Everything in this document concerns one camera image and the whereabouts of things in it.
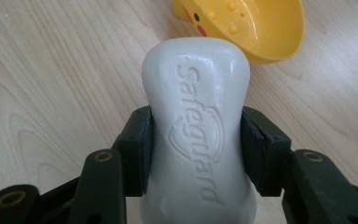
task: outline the yellow bowl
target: yellow bowl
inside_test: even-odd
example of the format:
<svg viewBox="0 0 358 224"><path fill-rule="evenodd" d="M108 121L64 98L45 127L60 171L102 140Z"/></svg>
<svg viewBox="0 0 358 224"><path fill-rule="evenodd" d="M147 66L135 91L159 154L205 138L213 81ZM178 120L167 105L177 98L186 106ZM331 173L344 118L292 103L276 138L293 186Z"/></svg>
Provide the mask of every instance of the yellow bowl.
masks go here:
<svg viewBox="0 0 358 224"><path fill-rule="evenodd" d="M172 11L202 35L234 43L250 63L291 57L304 35L301 0L172 0Z"/></svg>

